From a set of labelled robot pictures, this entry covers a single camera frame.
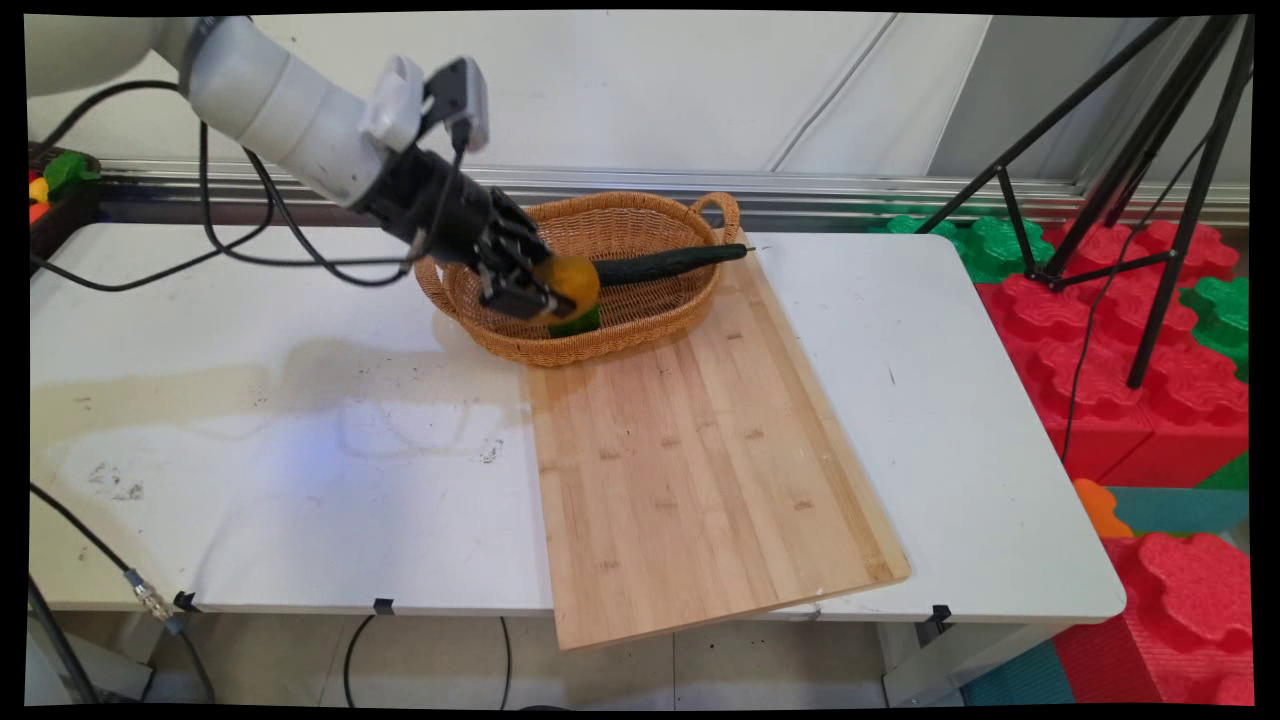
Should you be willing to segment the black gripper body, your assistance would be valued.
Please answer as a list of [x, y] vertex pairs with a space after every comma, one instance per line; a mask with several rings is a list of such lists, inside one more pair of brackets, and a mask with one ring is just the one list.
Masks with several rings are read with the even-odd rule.
[[434, 151], [388, 158], [381, 173], [353, 204], [385, 233], [408, 246], [399, 260], [410, 269], [422, 258], [468, 269], [524, 266], [524, 209], [495, 186], [483, 186]]

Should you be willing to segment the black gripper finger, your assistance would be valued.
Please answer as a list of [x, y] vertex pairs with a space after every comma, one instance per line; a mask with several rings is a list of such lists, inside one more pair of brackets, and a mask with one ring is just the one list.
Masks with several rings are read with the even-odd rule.
[[538, 260], [499, 255], [480, 260], [481, 305], [521, 322], [556, 320], [561, 300], [547, 281], [554, 259], [556, 255]]
[[520, 205], [506, 205], [506, 237], [534, 266], [554, 255], [540, 237], [536, 222]]

